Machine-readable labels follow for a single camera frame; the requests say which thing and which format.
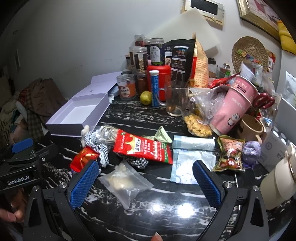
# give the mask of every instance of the red canister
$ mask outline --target red canister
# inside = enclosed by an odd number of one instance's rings
[[[150,79],[150,70],[159,70],[159,82],[158,87],[164,88],[165,82],[171,81],[171,68],[169,65],[163,65],[163,66],[152,66],[149,65],[147,67],[147,80],[148,80],[148,89],[151,92],[151,79]],[[165,101],[165,92],[159,91],[159,99],[160,101]]]

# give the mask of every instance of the beige ceramic mug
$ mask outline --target beige ceramic mug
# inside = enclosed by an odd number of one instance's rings
[[[263,126],[260,121],[251,115],[245,114],[237,127],[237,136],[240,139],[246,139],[247,141],[258,141],[262,144],[260,135],[263,132]]]

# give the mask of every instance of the woven straw hat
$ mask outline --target woven straw hat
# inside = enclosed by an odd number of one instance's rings
[[[240,38],[232,48],[232,64],[236,72],[239,72],[242,61],[245,60],[245,57],[238,54],[238,50],[241,49],[245,51],[250,56],[253,56],[255,59],[261,62],[263,65],[263,71],[268,69],[268,54],[266,52],[263,44],[256,38],[245,36]]]

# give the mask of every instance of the purple box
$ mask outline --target purple box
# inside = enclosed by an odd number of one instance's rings
[[[79,91],[46,123],[52,135],[81,137],[85,125],[93,130],[109,106],[108,91],[121,72],[94,76],[91,84]]]

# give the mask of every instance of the pink paper cup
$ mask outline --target pink paper cup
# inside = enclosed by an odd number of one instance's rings
[[[251,107],[251,102],[233,87],[224,98],[224,104],[213,117],[210,128],[219,136],[226,135]]]
[[[247,79],[241,76],[236,76],[235,82],[232,87],[246,97],[251,103],[254,98],[258,95],[256,87]]]

